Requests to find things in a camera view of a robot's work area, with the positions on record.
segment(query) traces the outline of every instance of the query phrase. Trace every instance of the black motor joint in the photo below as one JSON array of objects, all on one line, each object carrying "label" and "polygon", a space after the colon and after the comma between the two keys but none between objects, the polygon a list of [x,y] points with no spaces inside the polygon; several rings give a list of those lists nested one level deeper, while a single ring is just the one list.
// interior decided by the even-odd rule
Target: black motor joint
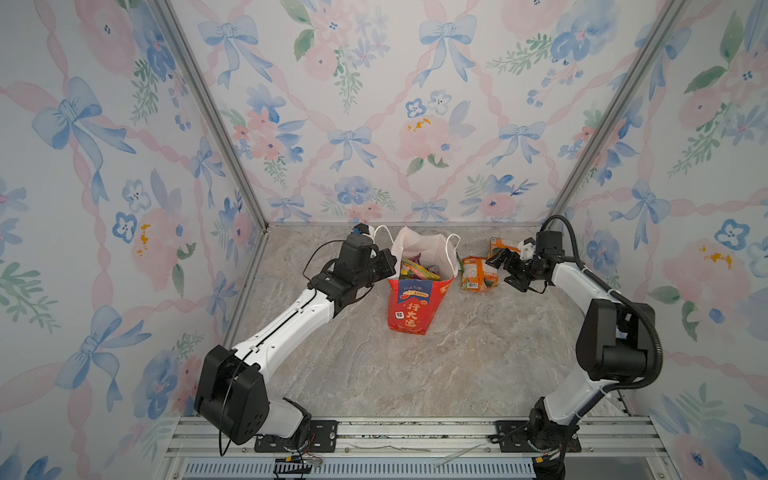
[{"label": "black motor joint", "polygon": [[[534,243],[533,238],[528,238],[524,243]],[[530,290],[532,281],[552,281],[554,266],[563,261],[563,233],[556,230],[544,230],[536,233],[535,250],[533,257],[523,260],[520,253],[505,248],[499,250],[486,263],[495,269],[506,270],[510,276],[504,279],[521,292]]]}]

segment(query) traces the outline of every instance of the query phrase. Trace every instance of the red paper bag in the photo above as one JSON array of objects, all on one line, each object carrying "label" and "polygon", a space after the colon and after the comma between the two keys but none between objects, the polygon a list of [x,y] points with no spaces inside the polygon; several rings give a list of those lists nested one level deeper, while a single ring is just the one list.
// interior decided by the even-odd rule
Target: red paper bag
[{"label": "red paper bag", "polygon": [[[429,324],[445,297],[445,292],[458,273],[456,247],[449,240],[451,237],[461,238],[452,233],[445,238],[443,235],[419,235],[408,227],[403,227],[397,234],[392,245],[392,255],[397,258],[397,273],[389,281],[389,305],[387,323],[396,332],[425,335]],[[424,266],[437,265],[440,268],[440,280],[400,280],[400,260],[421,256]]]}]

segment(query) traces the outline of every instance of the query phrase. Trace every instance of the vent grille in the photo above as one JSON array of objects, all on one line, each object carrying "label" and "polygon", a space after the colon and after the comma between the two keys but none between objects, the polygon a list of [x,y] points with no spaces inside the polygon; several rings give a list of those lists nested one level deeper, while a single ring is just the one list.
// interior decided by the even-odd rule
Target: vent grille
[{"label": "vent grille", "polygon": [[[456,458],[435,466],[433,458],[325,458],[305,478],[535,478],[530,458]],[[273,458],[189,458],[182,479],[284,478],[301,465]]]}]

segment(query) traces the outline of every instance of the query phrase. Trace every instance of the orange snack package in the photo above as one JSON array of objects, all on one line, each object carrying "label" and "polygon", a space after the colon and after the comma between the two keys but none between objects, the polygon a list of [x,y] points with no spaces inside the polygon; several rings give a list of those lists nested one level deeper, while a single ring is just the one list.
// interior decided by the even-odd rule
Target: orange snack package
[{"label": "orange snack package", "polygon": [[498,270],[486,265],[483,257],[466,257],[462,260],[462,290],[487,292],[498,285]]}]

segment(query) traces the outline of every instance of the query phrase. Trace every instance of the snack package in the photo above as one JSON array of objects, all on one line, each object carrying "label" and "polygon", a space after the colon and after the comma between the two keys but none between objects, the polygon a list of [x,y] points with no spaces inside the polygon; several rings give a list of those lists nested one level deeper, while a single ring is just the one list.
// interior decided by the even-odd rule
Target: snack package
[{"label": "snack package", "polygon": [[512,240],[505,240],[499,237],[491,237],[491,253],[488,255],[488,258],[493,257],[496,254],[496,252],[498,252],[499,250],[503,250],[505,248],[508,248],[513,252],[520,253],[520,250],[518,249],[517,245],[518,245],[518,242],[513,242]]},{"label": "snack package", "polygon": [[498,285],[498,270],[486,265],[483,257],[466,257],[462,260],[462,290],[487,292]]}]

